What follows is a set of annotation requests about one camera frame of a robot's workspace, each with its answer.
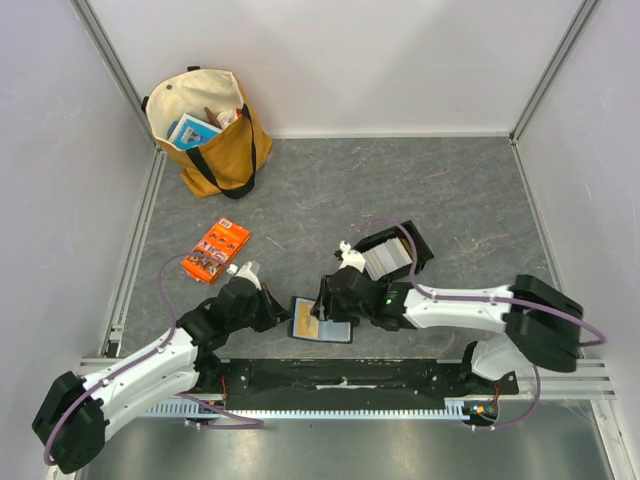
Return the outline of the black leather card holder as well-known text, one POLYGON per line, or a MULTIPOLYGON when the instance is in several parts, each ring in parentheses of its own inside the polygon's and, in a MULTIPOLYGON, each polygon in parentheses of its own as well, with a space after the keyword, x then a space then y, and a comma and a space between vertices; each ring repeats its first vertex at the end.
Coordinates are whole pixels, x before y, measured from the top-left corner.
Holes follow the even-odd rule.
MULTIPOLYGON (((293 318, 294 312, 294 303, 296 298, 304 297, 294 296, 291 298, 291 314, 293 318)), ((288 327, 288 336, 290 338, 294 338, 292 336, 292 319, 289 323, 288 327)), ((335 343, 335 344, 350 344, 353 342, 353 328, 350 323, 347 322, 333 322, 333 321, 319 321, 319 338, 317 340, 303 340, 310 342, 320 342, 320 343, 335 343)))

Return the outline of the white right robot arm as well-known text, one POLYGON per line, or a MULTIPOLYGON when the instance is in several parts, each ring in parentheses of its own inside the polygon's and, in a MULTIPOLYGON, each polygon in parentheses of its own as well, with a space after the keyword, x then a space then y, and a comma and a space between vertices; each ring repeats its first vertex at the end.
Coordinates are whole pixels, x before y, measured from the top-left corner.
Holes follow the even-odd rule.
POLYGON ((386 331, 440 327, 489 334, 475 340, 458 368, 467 392, 483 392, 493 381, 528 364, 575 371, 583 308, 532 275, 488 289, 434 289, 406 281, 373 281, 345 267, 322 279, 312 313, 320 320, 352 325, 368 320, 386 331))

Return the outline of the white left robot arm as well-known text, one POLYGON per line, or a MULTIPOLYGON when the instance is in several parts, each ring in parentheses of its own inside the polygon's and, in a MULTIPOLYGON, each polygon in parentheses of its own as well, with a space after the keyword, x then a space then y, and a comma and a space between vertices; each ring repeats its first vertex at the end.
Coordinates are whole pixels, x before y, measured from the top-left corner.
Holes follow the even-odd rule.
POLYGON ((129 421, 183 393, 221 386, 216 350, 238 330, 270 330, 290 312, 265 284, 231 279, 215 297, 183 314, 157 340, 123 360, 86 376, 57 377, 32 423, 44 460, 63 473, 90 463, 129 421))

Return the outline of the tan credit card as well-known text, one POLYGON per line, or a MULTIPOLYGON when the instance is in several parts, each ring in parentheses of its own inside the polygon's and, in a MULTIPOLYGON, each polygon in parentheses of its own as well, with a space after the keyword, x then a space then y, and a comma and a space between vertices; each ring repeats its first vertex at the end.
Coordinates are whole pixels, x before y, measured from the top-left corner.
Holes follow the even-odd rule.
POLYGON ((317 340, 319 338, 319 320, 311 310, 315 301, 296 298, 292 318, 292 336, 303 340, 317 340))

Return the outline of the black plastic card tray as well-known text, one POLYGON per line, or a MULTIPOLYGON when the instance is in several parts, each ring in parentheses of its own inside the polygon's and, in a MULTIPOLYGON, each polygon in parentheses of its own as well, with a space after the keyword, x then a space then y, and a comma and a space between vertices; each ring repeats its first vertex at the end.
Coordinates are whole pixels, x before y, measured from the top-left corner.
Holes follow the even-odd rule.
POLYGON ((413 253, 408 237, 397 227, 381 230, 359 240, 354 249, 365 258, 365 272, 373 281, 393 282, 419 274, 434 253, 411 221, 401 223, 415 244, 413 253))

